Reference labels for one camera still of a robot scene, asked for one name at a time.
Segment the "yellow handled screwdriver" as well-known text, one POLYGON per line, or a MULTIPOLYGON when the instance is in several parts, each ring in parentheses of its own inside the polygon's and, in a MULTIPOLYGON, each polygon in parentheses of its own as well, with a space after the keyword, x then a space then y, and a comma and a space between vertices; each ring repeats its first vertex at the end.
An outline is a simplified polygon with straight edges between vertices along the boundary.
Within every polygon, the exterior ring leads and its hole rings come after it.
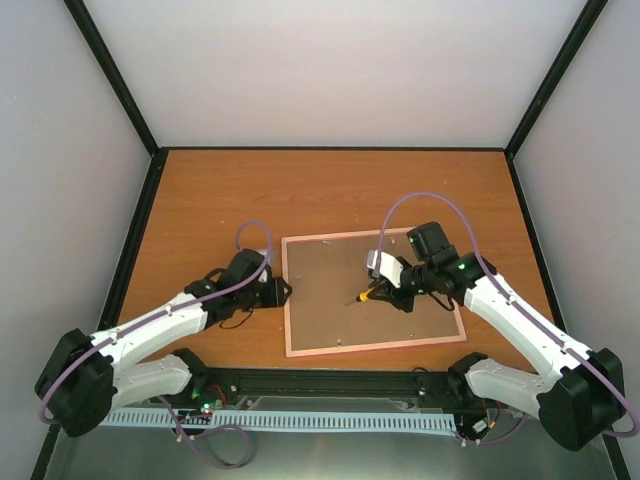
POLYGON ((369 288, 365 291, 360 292, 359 294, 357 294, 353 299, 347 301, 345 303, 345 306, 350 306, 352 304, 355 303, 364 303, 367 302, 370 298, 370 295, 373 293, 374 288, 369 288))

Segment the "pink picture frame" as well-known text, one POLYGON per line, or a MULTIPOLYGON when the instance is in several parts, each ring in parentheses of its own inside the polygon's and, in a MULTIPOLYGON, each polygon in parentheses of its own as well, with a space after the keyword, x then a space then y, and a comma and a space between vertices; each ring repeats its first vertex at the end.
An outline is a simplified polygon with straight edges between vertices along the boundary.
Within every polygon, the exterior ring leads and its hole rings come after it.
POLYGON ((464 342, 460 311, 427 295, 411 313, 380 301, 357 302, 368 288, 367 253, 377 230, 284 237, 282 276, 292 288, 284 306, 288 357, 464 342))

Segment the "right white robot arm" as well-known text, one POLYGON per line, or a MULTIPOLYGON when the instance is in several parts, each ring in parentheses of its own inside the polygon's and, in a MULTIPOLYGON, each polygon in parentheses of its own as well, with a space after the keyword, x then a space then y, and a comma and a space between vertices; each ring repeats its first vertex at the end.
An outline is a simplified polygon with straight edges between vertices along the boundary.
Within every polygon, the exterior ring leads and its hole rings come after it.
POLYGON ((410 313, 416 297, 442 295, 485 320, 534 368, 527 373, 469 354, 450 369, 460 400, 481 397, 513 407, 537 419, 570 451, 582 449, 624 416, 623 367, 611 350, 595 351, 561 331, 492 265, 473 253, 459 255, 438 223, 415 227, 406 237, 417 264, 380 248, 369 251, 371 290, 360 298, 410 313))

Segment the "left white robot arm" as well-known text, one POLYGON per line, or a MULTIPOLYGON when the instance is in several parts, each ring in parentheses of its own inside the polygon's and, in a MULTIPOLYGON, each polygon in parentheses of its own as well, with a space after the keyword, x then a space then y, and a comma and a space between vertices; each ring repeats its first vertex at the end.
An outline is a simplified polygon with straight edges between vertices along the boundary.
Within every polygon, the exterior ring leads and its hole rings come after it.
POLYGON ((95 429, 112 411, 153 397, 201 400, 208 378, 197 355, 188 349, 156 361, 150 355, 238 311, 282 307, 291 293, 291 286, 274 275, 267 251, 242 249, 227 267, 191 282, 141 317, 92 334, 68 331, 34 387, 42 420, 75 438, 95 429))

